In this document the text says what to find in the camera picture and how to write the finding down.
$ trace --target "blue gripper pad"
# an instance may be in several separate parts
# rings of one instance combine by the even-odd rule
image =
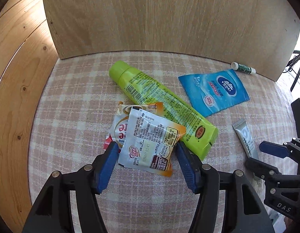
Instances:
[[[95,162],[96,189],[99,194],[107,188],[113,168],[118,160],[118,144],[111,142],[104,154],[98,155]]]
[[[191,189],[193,193],[199,194],[204,185],[200,171],[202,162],[196,155],[189,152],[183,142],[176,144],[176,156],[188,188]]]
[[[289,157],[290,155],[286,146],[267,141],[260,144],[260,151],[279,158]]]

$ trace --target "coffee creamer packet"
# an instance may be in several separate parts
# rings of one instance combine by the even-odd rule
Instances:
[[[124,167],[170,177],[171,152],[185,133],[184,126],[133,107],[118,163]]]
[[[127,122],[129,119],[129,113],[132,107],[137,107],[144,109],[148,112],[151,112],[160,117],[163,116],[163,103],[153,103],[149,105],[123,105],[123,102],[118,103],[118,109],[115,113],[112,126],[106,136],[106,140],[104,143],[104,150],[107,149],[108,145],[112,141],[116,141],[118,143],[118,147],[121,150],[126,136]]]

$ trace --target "blue oval logo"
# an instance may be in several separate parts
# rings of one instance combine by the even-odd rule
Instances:
[[[232,95],[232,96],[236,95],[236,88],[235,88],[234,84],[231,83],[227,78],[219,76],[217,78],[217,81],[229,95]]]

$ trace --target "metal screw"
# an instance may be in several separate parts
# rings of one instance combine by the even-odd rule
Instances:
[[[59,171],[52,172],[52,177],[56,178],[59,176]]]
[[[235,174],[236,174],[237,176],[239,176],[239,177],[241,177],[242,175],[244,175],[243,171],[241,171],[241,170],[236,170],[236,171],[235,171]]]
[[[202,165],[202,168],[203,168],[204,170],[209,170],[209,169],[210,169],[210,165],[208,165],[208,164],[203,164],[203,165]]]
[[[92,165],[85,165],[84,166],[84,170],[86,170],[86,171],[89,171],[89,170],[92,170],[92,169],[93,169]]]

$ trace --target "checkered fabric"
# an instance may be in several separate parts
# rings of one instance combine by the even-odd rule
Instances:
[[[58,60],[41,96],[30,138],[32,202],[52,171],[77,171],[103,153],[118,102],[129,103],[108,75],[117,60],[154,77],[187,103],[179,76],[230,68],[227,63],[202,57],[159,52],[110,52]],[[219,128],[219,136],[204,163],[226,172],[242,169],[264,199],[264,183],[255,182],[245,169],[246,154],[232,123],[241,118],[247,120],[257,149],[263,140],[281,144],[290,141],[296,136],[290,82],[274,82],[261,75],[237,75],[250,101],[208,117]],[[280,159],[260,151],[258,154],[283,174],[296,174],[297,165],[289,158]],[[97,196],[108,232],[188,232],[199,195],[187,188],[175,155],[172,164],[174,172],[170,178],[115,166],[107,189]],[[75,231],[81,232],[74,195],[72,192],[73,221]],[[215,232],[221,232],[223,213],[222,191]]]

